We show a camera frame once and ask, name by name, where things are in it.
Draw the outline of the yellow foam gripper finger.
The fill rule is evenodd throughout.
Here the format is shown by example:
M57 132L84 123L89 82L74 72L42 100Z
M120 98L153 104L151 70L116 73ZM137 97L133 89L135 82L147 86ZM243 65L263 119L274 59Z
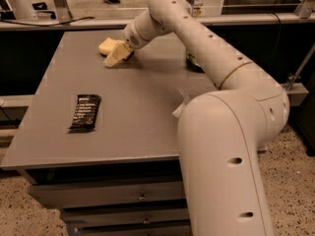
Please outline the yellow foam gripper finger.
M133 49L125 41L116 41L106 47L106 58L104 64L110 68L120 61L128 58Z

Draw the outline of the grey robot base left background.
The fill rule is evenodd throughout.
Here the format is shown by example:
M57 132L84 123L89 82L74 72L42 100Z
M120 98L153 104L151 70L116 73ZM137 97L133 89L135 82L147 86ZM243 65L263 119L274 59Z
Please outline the grey robot base left background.
M6 0L17 20L37 20L32 0Z

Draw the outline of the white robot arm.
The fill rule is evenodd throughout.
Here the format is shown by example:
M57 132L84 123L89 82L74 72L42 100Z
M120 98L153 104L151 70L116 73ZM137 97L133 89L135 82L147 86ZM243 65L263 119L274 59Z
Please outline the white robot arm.
M215 86L178 121L180 167L193 236L275 236L257 150L284 127L289 100L257 64L190 15L185 0L149 0L124 30L140 49L174 32Z

